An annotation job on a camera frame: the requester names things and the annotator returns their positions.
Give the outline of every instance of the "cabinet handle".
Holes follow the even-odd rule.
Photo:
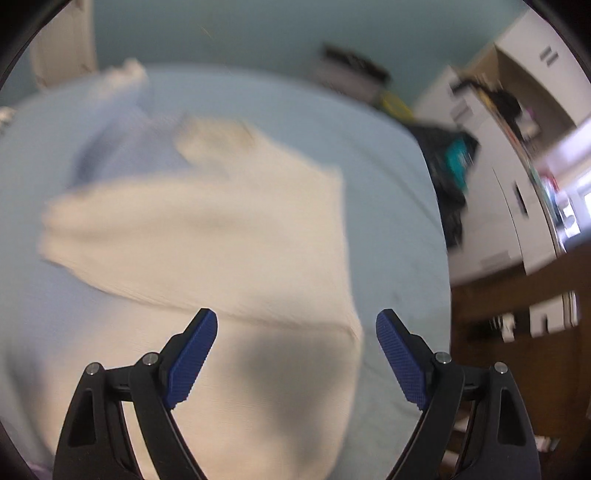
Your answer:
[[[525,202],[523,201],[523,197],[521,196],[517,182],[513,182],[513,189],[515,190],[515,196],[517,197],[517,202],[519,203],[519,209],[521,210],[521,213],[523,213],[526,217],[529,217],[530,214],[527,213],[527,207],[525,206]]]
[[[542,51],[542,53],[540,53],[540,60],[544,61],[544,59],[550,55],[550,53],[552,52],[552,47],[548,46],[544,49],[544,51]]]
[[[550,65],[552,65],[556,60],[558,60],[558,53],[554,52],[554,55],[552,55],[548,60],[546,60],[546,65],[549,67]]]

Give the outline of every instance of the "cabinet door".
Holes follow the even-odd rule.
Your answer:
[[[477,163],[467,178],[467,186],[462,244],[448,254],[452,285],[521,261],[515,226],[493,169]]]
[[[525,271],[530,273],[556,257],[550,227],[523,163],[493,117],[476,133],[481,145],[476,162],[493,169],[511,213]]]
[[[415,117],[448,127],[464,127],[468,131],[468,125],[477,125],[475,121],[486,109],[472,89],[465,89],[458,95],[452,93],[450,84],[453,85],[458,80],[456,72],[451,67],[446,67],[415,104]]]
[[[591,113],[589,80],[560,36],[533,10],[495,43],[552,94],[575,124]]]

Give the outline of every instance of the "blue gripper pad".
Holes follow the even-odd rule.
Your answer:
[[[415,403],[420,410],[424,410],[428,404],[425,373],[403,339],[403,337],[406,337],[407,341],[409,341],[408,339],[412,336],[400,320],[398,320],[398,323],[405,330],[404,332],[397,330],[393,322],[388,318],[386,310],[380,312],[375,323],[378,342],[394,371],[394,375],[396,375],[398,384],[402,388],[406,399]]]
[[[168,368],[167,389],[164,395],[164,402],[170,410],[177,403],[187,400],[189,392],[197,379],[197,375],[213,345],[213,341],[216,339],[216,314],[211,310],[200,310],[201,312],[205,312],[205,314],[193,331],[188,331],[192,327],[190,325],[181,334],[181,338],[183,335],[186,335],[188,338],[183,338],[185,345],[172,366]],[[198,320],[200,313],[197,314],[193,320],[194,322]]]

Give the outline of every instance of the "bed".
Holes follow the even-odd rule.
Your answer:
[[[352,290],[365,346],[348,434],[330,478],[385,478],[419,412],[404,399],[381,352],[376,315],[393,308],[433,351],[449,348],[445,241],[414,138],[370,107],[303,82],[223,67],[147,70],[153,112],[242,119],[341,169]],[[43,348],[58,350],[60,342],[91,335],[96,312],[122,301],[43,262],[35,248],[44,202],[72,184],[78,168],[72,159],[89,130],[104,128],[100,121],[79,121],[80,100],[95,81],[90,77],[29,98],[0,137],[0,416],[21,452],[41,463],[48,452],[36,435],[32,395],[19,375],[27,370],[26,359],[14,361],[17,342],[27,337],[17,340],[16,332],[25,326],[47,339]]]

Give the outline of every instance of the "teal wall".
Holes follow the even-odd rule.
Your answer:
[[[328,41],[383,64],[412,103],[445,64],[465,64],[524,8],[521,0],[95,0],[96,49],[101,68],[136,57],[306,77]],[[34,90],[22,59],[0,104]]]

